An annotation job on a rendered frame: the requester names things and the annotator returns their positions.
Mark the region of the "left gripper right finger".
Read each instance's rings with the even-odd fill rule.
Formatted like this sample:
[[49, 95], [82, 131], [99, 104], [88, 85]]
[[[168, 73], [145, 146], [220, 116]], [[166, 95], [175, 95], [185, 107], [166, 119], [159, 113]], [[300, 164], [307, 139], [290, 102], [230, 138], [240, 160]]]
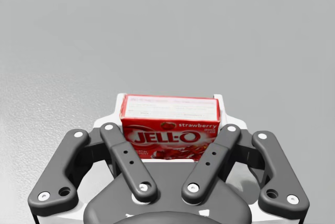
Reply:
[[226, 114], [222, 95], [218, 100], [220, 124], [211, 143], [182, 186], [182, 199], [199, 204], [209, 195], [214, 180], [225, 180], [236, 162], [248, 166], [260, 186], [258, 206], [264, 212], [307, 212], [310, 206], [276, 136], [269, 131], [250, 134], [244, 121]]

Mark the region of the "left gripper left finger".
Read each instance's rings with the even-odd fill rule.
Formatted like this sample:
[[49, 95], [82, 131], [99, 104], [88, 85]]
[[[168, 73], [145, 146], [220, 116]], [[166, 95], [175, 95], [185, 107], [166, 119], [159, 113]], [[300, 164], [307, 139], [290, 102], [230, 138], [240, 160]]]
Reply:
[[75, 208], [83, 177], [101, 160], [111, 161], [112, 174], [124, 176], [136, 200], [156, 200], [156, 182], [123, 135], [120, 113], [125, 100], [125, 93], [118, 94], [114, 112], [96, 120], [91, 132], [72, 129], [65, 134], [28, 196], [30, 209]]

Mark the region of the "red and white carton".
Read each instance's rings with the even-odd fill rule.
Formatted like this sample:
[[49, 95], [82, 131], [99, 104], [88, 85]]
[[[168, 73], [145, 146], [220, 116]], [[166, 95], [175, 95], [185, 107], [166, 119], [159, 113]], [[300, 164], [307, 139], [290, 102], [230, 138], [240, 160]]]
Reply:
[[128, 94], [120, 120], [140, 158], [197, 161], [218, 135], [220, 104], [214, 97]]

